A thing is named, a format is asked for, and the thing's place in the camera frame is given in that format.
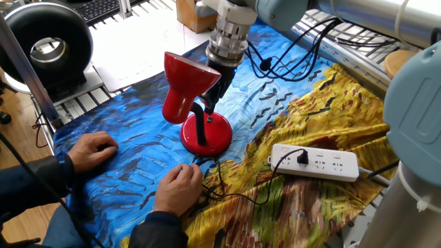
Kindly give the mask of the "person left hand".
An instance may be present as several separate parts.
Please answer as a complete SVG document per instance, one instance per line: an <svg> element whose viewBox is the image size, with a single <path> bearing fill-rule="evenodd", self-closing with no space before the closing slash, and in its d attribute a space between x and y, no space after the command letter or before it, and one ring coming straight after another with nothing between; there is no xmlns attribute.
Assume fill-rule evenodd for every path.
<svg viewBox="0 0 441 248"><path fill-rule="evenodd" d="M119 144L105 131L83 134L68 152L74 172L88 172L116 154Z"/></svg>

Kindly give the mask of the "person right hand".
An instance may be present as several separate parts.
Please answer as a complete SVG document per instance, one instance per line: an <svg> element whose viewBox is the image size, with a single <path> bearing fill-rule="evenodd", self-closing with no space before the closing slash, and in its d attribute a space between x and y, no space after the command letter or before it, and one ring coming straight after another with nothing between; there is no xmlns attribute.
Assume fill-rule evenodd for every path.
<svg viewBox="0 0 441 248"><path fill-rule="evenodd" d="M180 164L171 169L158 184L154 208L182 216L195 204L203 191L203 173L197 164Z"/></svg>

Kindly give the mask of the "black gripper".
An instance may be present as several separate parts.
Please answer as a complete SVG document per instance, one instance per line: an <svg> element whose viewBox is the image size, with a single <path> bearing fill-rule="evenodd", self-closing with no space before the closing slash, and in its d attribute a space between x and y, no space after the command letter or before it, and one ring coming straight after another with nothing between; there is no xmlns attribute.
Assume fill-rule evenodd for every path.
<svg viewBox="0 0 441 248"><path fill-rule="evenodd" d="M207 65L221 73L218 82L207 92L200 95L200 100L204 104L205 112L211 115L214 112L217 102L219 99L223 98L228 87L232 83L237 67L224 66L211 59L207 60Z"/></svg>

